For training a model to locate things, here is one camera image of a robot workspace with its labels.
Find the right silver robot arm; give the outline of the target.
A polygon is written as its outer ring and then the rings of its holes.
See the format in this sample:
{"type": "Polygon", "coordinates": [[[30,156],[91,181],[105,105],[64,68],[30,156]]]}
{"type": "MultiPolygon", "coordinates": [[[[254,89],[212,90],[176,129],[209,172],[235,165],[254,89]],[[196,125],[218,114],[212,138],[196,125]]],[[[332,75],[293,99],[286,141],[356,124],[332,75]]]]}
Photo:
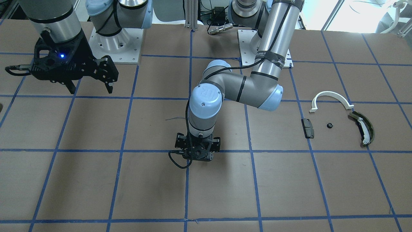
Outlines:
{"type": "Polygon", "coordinates": [[[116,63],[137,63],[143,29],[153,22],[151,0],[86,0],[94,29],[85,35],[71,0],[19,0],[23,12],[39,33],[31,64],[8,66],[15,76],[65,85],[84,76],[101,81],[109,94],[118,81],[116,63]]]}

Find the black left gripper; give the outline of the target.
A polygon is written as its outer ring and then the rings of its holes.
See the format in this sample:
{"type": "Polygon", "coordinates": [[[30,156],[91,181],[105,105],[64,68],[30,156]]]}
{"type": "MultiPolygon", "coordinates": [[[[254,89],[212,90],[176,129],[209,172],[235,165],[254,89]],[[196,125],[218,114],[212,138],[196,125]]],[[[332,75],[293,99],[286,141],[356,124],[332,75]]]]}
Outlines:
{"type": "Polygon", "coordinates": [[[177,133],[175,148],[178,154],[181,154],[186,160],[200,160],[211,161],[213,159],[213,152],[220,152],[220,137],[213,137],[210,134],[206,138],[197,138],[189,134],[192,140],[190,147],[189,139],[182,133],[177,133]]]}

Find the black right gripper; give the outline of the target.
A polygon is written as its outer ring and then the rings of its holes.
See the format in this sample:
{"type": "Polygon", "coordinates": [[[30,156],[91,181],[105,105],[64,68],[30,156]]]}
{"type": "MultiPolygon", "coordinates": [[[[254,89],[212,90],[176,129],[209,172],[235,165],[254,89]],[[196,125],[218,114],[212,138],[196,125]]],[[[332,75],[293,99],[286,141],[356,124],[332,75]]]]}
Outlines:
{"type": "Polygon", "coordinates": [[[119,72],[109,55],[96,59],[88,41],[81,30],[74,38],[53,42],[50,30],[44,28],[35,45],[35,56],[30,73],[38,80],[65,85],[70,94],[75,94],[78,81],[90,76],[105,84],[112,94],[113,83],[118,80],[119,72]]]}

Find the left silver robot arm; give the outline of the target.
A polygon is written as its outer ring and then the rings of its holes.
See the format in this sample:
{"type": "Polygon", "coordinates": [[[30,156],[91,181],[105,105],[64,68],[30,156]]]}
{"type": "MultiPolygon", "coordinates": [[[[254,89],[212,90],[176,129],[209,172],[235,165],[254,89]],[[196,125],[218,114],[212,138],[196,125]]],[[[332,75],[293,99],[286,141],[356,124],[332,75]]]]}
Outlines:
{"type": "Polygon", "coordinates": [[[220,151],[213,132],[225,99],[260,110],[274,111],[284,92],[278,83],[303,0],[232,0],[231,23],[257,31],[252,62],[232,67],[222,59],[211,61],[192,90],[185,109],[187,134],[176,135],[175,150],[184,159],[211,161],[220,151]]]}

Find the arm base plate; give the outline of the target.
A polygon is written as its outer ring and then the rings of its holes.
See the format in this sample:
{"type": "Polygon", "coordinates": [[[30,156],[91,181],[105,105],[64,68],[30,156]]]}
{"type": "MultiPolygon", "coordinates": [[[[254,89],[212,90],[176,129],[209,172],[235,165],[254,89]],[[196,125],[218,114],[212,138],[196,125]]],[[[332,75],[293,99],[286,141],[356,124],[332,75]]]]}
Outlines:
{"type": "MultiPolygon", "coordinates": [[[[242,66],[247,66],[255,63],[255,57],[261,42],[261,38],[257,34],[257,31],[239,29],[238,41],[242,66]]],[[[293,68],[293,62],[288,47],[274,45],[274,49],[277,52],[280,51],[279,54],[285,57],[283,69],[293,68]]]]}
{"type": "Polygon", "coordinates": [[[93,28],[89,45],[96,58],[109,55],[115,64],[138,64],[144,29],[123,28],[119,34],[104,37],[93,28]]]}

